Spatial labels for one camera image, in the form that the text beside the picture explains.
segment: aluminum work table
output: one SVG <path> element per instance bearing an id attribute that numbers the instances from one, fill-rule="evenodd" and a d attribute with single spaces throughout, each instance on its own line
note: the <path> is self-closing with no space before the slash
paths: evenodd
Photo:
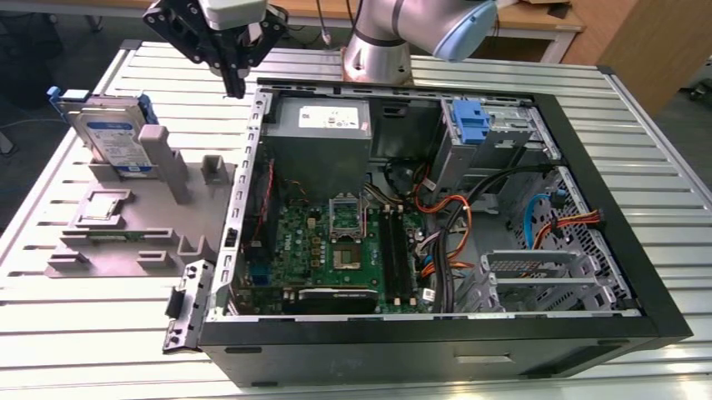
<path id="1" fill-rule="evenodd" d="M 204 354 L 162 355 L 178 278 L 43 275 L 94 179 L 70 130 L 0 238 L 0 398 L 712 398 L 712 197 L 618 78 L 595 67 L 431 57 L 415 57 L 413 72 L 424 86 L 558 96 L 695 336 L 564 380 L 236 387 Z M 340 55 L 276 49 L 250 74 L 249 93 L 258 77 L 340 80 Z M 142 90 L 186 161 L 210 152 L 242 162 L 250 95 L 224 97 L 221 78 L 169 44 L 128 42 L 97 91 Z"/>

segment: red wire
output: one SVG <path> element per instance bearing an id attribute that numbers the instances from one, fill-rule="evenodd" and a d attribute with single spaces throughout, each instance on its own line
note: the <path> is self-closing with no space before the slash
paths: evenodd
<path id="1" fill-rule="evenodd" d="M 270 183 L 268 184 L 268 192 L 265 192 L 265 199 L 264 199 L 264 206 L 260 210 L 260 219 L 257 220 L 257 228 L 256 228 L 256 234 L 253 235 L 252 242 L 257 239 L 257 234 L 260 233 L 260 228 L 264 225 L 264 216 L 268 212 L 268 204 L 270 203 L 270 194 L 272 194 L 272 184 L 274 182 L 276 177 L 276 160 L 270 161 Z"/>

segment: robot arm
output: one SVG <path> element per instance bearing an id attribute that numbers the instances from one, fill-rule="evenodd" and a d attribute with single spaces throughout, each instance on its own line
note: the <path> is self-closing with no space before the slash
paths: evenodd
<path id="1" fill-rule="evenodd" d="M 355 36 L 344 54 L 347 78 L 405 83 L 409 43 L 445 61 L 463 61 L 495 26 L 495 0 L 363 0 Z"/>
<path id="2" fill-rule="evenodd" d="M 209 64 L 236 98 L 288 30 L 288 12 L 268 0 L 158 0 L 144 21 L 189 60 Z"/>

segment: metal hinge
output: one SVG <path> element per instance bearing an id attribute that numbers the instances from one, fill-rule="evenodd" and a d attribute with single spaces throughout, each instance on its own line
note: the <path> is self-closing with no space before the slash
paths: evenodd
<path id="1" fill-rule="evenodd" d="M 170 317 L 164 354 L 200 353 L 198 339 L 210 299 L 216 264 L 206 260 L 186 266 L 181 285 L 173 288 L 166 315 Z"/>

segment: blue drive bracket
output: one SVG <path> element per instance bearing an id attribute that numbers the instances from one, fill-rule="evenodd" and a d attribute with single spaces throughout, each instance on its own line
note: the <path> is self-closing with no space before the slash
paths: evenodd
<path id="1" fill-rule="evenodd" d="M 471 100 L 453 101 L 453 120 L 463 133 L 464 144 L 480 144 L 490 133 L 490 115 L 483 104 Z"/>

